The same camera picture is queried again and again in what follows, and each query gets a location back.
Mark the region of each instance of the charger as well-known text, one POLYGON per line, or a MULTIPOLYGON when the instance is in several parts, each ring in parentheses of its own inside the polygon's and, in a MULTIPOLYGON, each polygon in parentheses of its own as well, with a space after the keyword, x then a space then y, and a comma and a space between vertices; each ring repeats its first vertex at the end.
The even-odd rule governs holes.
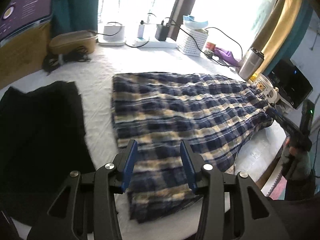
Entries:
POLYGON ((155 38, 158 41, 165 41, 168 37, 169 29, 170 29, 169 24, 167 23, 166 25, 164 25, 164 21, 162 21, 161 24, 158 24, 155 38))

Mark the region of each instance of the teal curtain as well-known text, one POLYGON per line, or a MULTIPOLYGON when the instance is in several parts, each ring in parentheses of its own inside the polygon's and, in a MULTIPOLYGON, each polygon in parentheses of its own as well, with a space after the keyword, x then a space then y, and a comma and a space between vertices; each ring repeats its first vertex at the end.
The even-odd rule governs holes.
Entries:
POLYGON ((304 35, 306 34, 311 20, 312 12, 313 8, 309 4, 309 2, 307 0, 303 0, 291 32, 289 33, 288 37, 284 41, 276 56, 263 72, 264 75, 268 75, 282 58, 291 58, 291 56, 300 45, 304 35))
POLYGON ((98 29, 98 0, 53 0, 52 37, 98 29))

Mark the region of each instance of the cable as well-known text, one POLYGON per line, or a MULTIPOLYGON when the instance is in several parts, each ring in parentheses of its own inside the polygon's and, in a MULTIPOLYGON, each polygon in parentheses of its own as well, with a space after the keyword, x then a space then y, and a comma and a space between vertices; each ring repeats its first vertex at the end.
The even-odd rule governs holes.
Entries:
POLYGON ((156 15, 155 15, 155 14, 153 14, 153 13, 147 13, 147 14, 151 14, 151 15, 153 15, 154 17, 156 17, 156 15))
MULTIPOLYGON (((181 27, 179 27, 179 29, 182 30, 184 33, 188 34, 188 35, 194 40, 194 42, 195 42, 197 48, 199 49, 199 51, 201 51, 203 54, 205 54, 205 53, 199 48, 199 46, 198 46, 195 38, 194 38, 191 34, 187 33, 187 32, 186 32, 185 30, 183 30, 181 27)), ((213 59, 213 58, 212 58, 212 60, 215 61, 216 63, 218 63, 218 64, 221 65, 221 66, 226 66, 226 67, 238 67, 238 66, 221 64, 220 62, 218 62, 217 60, 215 60, 215 59, 213 59)))
MULTIPOLYGON (((88 57, 88 49, 85 46, 79 46, 74 50, 70 51, 68 54, 62 56, 62 60, 66 62, 77 61, 77 62, 87 62, 91 59, 88 57)), ((52 71, 60 67, 59 56, 55 54, 48 54, 42 63, 42 69, 50 74, 52 71)))
POLYGON ((312 167, 312 170, 313 170, 313 171, 315 170, 315 166, 316 166, 316 158, 317 158, 317 151, 318 151, 319 133, 320 133, 320 128, 319 128, 319 130, 318 130, 317 141, 316 141, 315 160, 314 160, 314 162, 313 162, 313 167, 312 167))
POLYGON ((319 98, 320 98, 320 93, 318 94, 318 96, 317 96, 317 98, 316 98, 316 101, 315 101, 315 107, 316 107, 316 104, 317 104, 317 102, 318 102, 319 98))
MULTIPOLYGON (((216 28, 216 27, 208 27, 208 28, 205 28, 205 30, 207 30, 207 29, 216 29, 216 30, 218 30, 218 31, 221 31, 224 35, 226 35, 222 30, 220 30, 220 29, 218 29, 218 28, 216 28)), ((239 46, 240 46, 240 49, 241 49, 241 58, 243 58, 243 51, 242 51, 242 47, 241 47, 241 45, 238 43, 238 42, 236 42, 233 38, 230 38, 228 35, 226 35, 229 39, 231 39, 231 40, 233 40, 236 44, 238 44, 239 46)))
POLYGON ((165 20, 165 19, 169 19, 168 23, 170 22, 170 20, 172 20, 172 21, 174 22, 174 24, 171 24, 172 26, 181 25, 181 24, 177 24, 177 23, 175 22, 175 20, 171 19, 170 17, 166 17, 166 18, 164 18, 164 20, 165 20))
POLYGON ((117 34, 121 31, 121 29, 122 29, 122 27, 123 27, 123 26, 122 26, 122 24, 121 24, 121 23, 119 23, 119 22, 108 22, 108 23, 118 23, 118 24, 120 24, 120 26, 119 26, 119 27, 120 27, 120 28, 119 28, 119 30, 118 30, 115 34, 111 34, 111 35, 110 35, 110 34, 97 33, 97 32, 90 31, 90 30, 89 30, 89 32, 91 32, 91 33, 95 33, 95 34, 104 35, 104 36, 114 36, 114 35, 117 35, 117 34))
POLYGON ((142 44, 142 45, 139 45, 139 46, 131 46, 131 45, 128 45, 126 42, 124 42, 124 44, 127 45, 127 46, 130 47, 130 48, 141 48, 141 47, 143 47, 144 45, 146 45, 149 41, 150 41, 150 38, 148 39, 148 41, 147 41, 145 44, 142 44))

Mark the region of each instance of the blue gripper pad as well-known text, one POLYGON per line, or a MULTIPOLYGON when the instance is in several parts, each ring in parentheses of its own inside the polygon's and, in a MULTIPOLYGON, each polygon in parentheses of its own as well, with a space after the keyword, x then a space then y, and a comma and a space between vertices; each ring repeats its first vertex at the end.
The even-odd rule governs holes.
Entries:
POLYGON ((124 164, 124 168, 122 171, 123 177, 122 177, 121 189, 123 192, 125 192, 125 190, 129 186, 134 163, 136 162, 137 154, 138 154, 138 143, 135 140, 130 140, 124 153, 125 156, 127 155, 127 160, 124 164))
POLYGON ((193 167, 193 164, 191 162, 190 156, 189 156, 190 150, 187 150, 187 146, 184 141, 180 143, 180 155, 182 160, 183 169, 187 176, 187 182, 189 185, 189 188, 192 190, 193 193, 195 193, 197 186, 196 186, 196 171, 193 167))

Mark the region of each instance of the yellow curtain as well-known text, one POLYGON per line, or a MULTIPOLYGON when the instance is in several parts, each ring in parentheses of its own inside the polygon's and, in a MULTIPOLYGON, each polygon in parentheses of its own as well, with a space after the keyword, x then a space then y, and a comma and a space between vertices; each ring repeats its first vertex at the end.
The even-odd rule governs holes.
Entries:
POLYGON ((262 73, 277 54, 294 25, 301 4, 302 0, 284 1, 283 9, 276 27, 274 28, 270 39, 267 41, 261 51, 264 54, 264 61, 253 76, 262 73))

